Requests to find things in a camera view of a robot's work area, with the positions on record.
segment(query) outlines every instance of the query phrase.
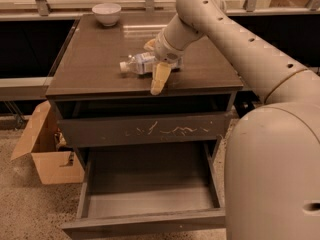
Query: plastic bottle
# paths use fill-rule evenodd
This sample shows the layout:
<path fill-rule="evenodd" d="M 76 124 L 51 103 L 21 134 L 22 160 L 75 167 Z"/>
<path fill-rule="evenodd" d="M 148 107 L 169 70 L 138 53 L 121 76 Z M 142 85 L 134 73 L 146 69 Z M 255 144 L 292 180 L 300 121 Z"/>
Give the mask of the plastic bottle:
<path fill-rule="evenodd" d="M 128 61 L 120 62 L 120 70 L 123 73 L 133 72 L 138 75 L 152 73 L 158 62 L 153 52 L 144 52 L 132 56 Z M 171 64 L 172 70 L 180 68 L 181 61 Z"/>

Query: cabinet top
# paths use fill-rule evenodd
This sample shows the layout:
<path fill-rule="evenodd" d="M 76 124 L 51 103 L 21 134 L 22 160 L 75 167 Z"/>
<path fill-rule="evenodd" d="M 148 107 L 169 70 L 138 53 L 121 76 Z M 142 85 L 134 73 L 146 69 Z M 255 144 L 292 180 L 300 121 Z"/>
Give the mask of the cabinet top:
<path fill-rule="evenodd" d="M 147 97 L 152 77 L 120 72 L 121 61 L 145 52 L 144 44 L 171 20 L 169 12 L 123 12 L 113 27 L 103 27 L 93 14 L 82 16 L 47 90 L 47 97 Z M 172 72 L 160 95 L 198 95 L 239 90 L 242 82 L 212 42 L 191 44 L 183 67 Z"/>

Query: cardboard box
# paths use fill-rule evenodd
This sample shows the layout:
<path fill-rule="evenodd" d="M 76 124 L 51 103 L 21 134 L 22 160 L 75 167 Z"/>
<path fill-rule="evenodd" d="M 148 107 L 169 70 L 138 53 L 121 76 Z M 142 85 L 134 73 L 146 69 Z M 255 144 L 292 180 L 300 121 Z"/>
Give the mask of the cardboard box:
<path fill-rule="evenodd" d="M 84 170 L 71 151 L 57 152 L 57 120 L 48 101 L 39 104 L 16 145 L 11 160 L 31 153 L 43 184 L 81 183 Z"/>

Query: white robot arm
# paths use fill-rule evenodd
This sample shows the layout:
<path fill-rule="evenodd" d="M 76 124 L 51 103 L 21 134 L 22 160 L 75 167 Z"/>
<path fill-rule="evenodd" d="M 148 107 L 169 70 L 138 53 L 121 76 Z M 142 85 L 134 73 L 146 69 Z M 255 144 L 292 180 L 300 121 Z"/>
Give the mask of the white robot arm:
<path fill-rule="evenodd" d="M 227 147 L 228 240 L 320 239 L 320 78 L 228 18 L 223 0 L 177 0 L 156 39 L 172 63 L 203 34 L 260 100 Z"/>

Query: wooden cabinet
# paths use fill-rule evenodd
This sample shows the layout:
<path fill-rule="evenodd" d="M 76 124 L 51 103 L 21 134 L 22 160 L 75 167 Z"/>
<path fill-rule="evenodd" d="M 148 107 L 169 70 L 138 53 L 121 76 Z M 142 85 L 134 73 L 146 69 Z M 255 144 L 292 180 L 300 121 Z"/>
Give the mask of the wooden cabinet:
<path fill-rule="evenodd" d="M 83 16 L 51 82 L 58 125 L 86 168 L 77 219 L 63 226 L 72 238 L 224 227 L 212 164 L 242 88 L 232 66 L 203 38 L 159 96 L 151 76 L 120 73 L 172 16 L 128 12 L 112 28 Z"/>

